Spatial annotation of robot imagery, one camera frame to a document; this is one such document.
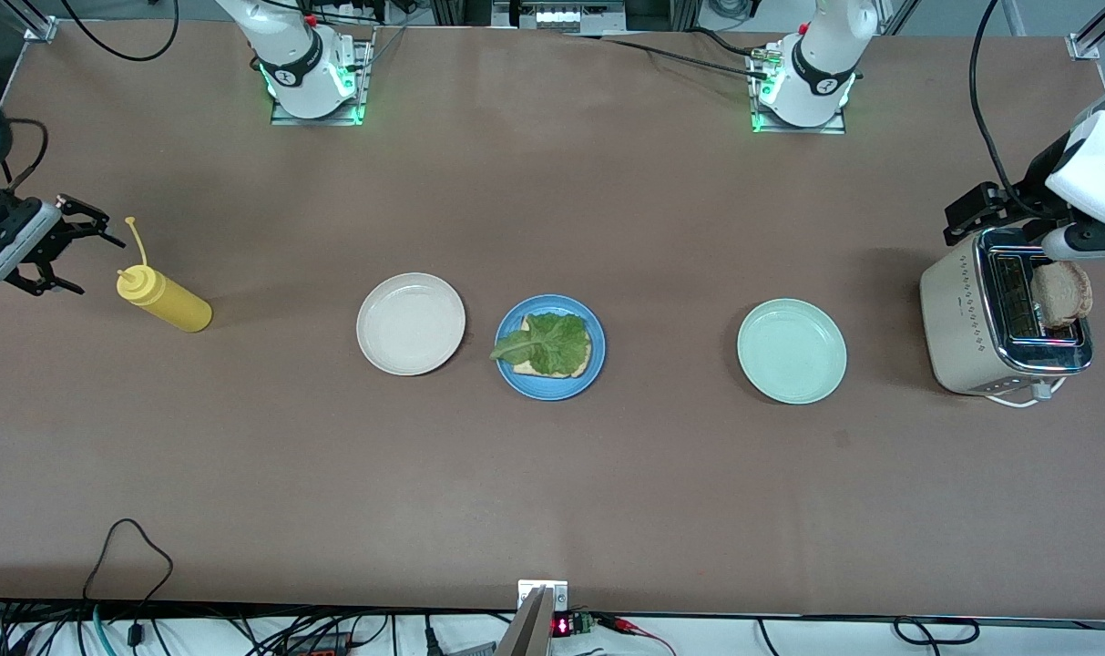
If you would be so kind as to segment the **yellow squeeze bottle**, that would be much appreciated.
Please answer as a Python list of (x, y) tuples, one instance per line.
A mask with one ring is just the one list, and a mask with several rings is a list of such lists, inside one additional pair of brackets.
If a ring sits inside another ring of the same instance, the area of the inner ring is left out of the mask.
[(213, 321), (213, 307), (166, 277), (160, 269), (149, 266), (147, 248), (139, 236), (135, 216), (126, 216), (126, 224), (131, 229), (141, 262), (118, 271), (116, 290), (120, 298), (185, 334), (203, 331)]

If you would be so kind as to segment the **pale green round plate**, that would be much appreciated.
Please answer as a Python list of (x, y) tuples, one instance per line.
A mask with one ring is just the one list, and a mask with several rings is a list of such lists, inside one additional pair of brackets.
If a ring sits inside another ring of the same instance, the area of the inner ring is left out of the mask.
[(735, 350), (745, 378), (762, 395), (788, 405), (830, 396), (848, 369), (843, 334), (809, 301), (777, 298), (744, 316)]

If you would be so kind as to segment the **beige round plate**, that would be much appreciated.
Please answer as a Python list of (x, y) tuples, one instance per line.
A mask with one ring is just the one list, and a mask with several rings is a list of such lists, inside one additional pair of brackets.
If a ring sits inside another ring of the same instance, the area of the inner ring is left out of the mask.
[(393, 375), (423, 375), (444, 366), (461, 347), (467, 313), (448, 281), (408, 272), (366, 294), (355, 321), (357, 343), (373, 368)]

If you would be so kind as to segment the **blue round plate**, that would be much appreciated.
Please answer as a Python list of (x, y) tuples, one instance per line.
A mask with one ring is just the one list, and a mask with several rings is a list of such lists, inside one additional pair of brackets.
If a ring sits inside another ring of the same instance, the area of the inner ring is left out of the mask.
[(491, 358), (499, 374), (536, 400), (581, 394), (606, 364), (606, 331), (585, 303), (540, 294), (516, 304), (496, 332)]

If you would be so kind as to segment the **cream and chrome toaster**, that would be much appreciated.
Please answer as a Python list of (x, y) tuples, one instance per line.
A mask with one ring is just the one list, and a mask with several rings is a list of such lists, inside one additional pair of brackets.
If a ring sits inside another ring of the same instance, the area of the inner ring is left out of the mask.
[(1010, 248), (1006, 228), (962, 240), (920, 277), (920, 306), (936, 381), (1010, 408), (1049, 400), (1090, 368), (1088, 317), (1048, 332), (1031, 293), (1042, 248)]

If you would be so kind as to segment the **white round object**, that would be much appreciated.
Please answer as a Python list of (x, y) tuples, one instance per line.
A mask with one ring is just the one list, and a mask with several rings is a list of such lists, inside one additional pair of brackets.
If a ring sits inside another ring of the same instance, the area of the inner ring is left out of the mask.
[(732, 29), (747, 24), (759, 12), (762, 0), (705, 0), (715, 15), (732, 21)]

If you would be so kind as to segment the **white lit device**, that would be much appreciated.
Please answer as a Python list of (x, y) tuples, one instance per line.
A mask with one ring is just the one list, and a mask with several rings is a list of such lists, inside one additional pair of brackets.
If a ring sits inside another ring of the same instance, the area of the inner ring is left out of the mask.
[(491, 0), (491, 27), (598, 36), (627, 30), (624, 0)]

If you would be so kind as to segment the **black power adapter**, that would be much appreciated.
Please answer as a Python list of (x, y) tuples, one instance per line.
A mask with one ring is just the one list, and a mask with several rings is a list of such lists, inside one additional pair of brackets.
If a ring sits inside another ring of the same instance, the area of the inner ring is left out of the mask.
[(307, 632), (292, 635), (276, 650), (277, 656), (348, 656), (352, 650), (349, 631)]

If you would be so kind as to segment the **aluminium frame post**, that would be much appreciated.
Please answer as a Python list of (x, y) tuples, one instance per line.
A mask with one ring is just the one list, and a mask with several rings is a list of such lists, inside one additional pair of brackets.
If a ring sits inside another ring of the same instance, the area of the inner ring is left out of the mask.
[(1105, 42), (1105, 0), (1097, 13), (1065, 38), (1073, 61), (1098, 61), (1099, 45)]
[(30, 43), (49, 43), (56, 36), (57, 20), (55, 15), (44, 13), (33, 0), (9, 0), (12, 11), (18, 15), (19, 24), (23, 27), (23, 38)]

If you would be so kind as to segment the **silver mounting bracket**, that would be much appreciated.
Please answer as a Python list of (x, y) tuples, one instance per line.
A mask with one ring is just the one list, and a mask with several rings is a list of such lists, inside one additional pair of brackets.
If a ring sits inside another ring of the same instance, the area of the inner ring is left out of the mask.
[(517, 582), (516, 607), (519, 609), (526, 602), (527, 595), (539, 589), (549, 589), (548, 596), (556, 613), (565, 613), (568, 610), (568, 582), (560, 579), (520, 579)]

